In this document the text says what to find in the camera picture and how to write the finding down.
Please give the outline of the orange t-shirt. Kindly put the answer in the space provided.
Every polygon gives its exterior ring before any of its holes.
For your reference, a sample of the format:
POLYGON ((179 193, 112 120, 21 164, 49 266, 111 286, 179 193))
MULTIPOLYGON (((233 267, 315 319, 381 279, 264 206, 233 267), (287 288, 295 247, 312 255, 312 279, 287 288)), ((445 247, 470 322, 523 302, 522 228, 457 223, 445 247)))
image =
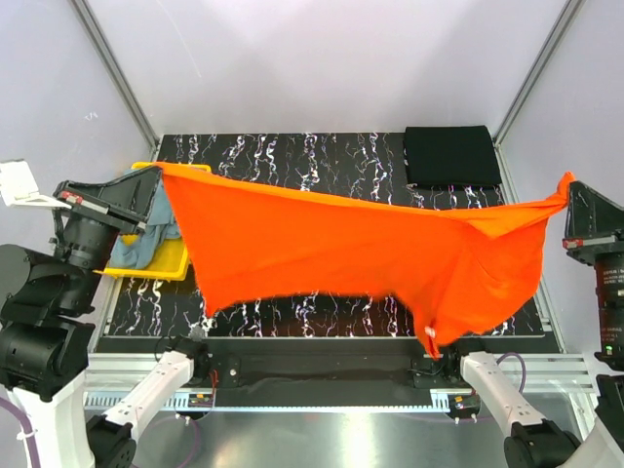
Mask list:
POLYGON ((274 296, 393 295, 430 355, 535 295, 549 219, 575 180, 542 200, 438 211, 161 170, 208 316, 274 296))

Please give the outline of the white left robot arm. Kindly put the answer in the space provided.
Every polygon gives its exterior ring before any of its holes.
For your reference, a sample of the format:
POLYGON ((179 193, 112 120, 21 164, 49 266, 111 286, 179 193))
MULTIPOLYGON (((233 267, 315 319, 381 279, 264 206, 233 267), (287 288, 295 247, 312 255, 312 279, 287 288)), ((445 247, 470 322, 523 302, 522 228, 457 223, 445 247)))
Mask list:
POLYGON ((117 405, 87 417, 84 389, 94 326, 83 321, 116 239, 145 229, 162 178, 150 166, 101 184, 64 181, 39 191, 23 160, 1 166, 9 207, 51 211, 54 251, 1 248, 2 406, 12 411, 33 467, 128 467, 152 418, 185 385, 210 376, 205 343, 173 338, 117 405))

